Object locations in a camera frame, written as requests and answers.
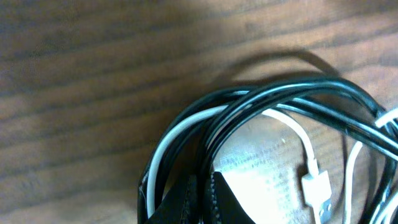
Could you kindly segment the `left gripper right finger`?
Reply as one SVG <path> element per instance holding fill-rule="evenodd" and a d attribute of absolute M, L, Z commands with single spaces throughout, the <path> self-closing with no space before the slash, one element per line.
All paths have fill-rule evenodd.
<path fill-rule="evenodd" d="M 212 173 L 205 182 L 203 222 L 205 224 L 255 224 L 244 211 L 220 172 Z"/>

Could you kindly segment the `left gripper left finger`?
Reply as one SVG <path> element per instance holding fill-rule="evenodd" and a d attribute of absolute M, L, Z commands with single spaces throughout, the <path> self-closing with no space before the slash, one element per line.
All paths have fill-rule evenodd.
<path fill-rule="evenodd" d="M 198 224 L 198 190 L 195 175 L 183 175 L 145 224 Z"/>

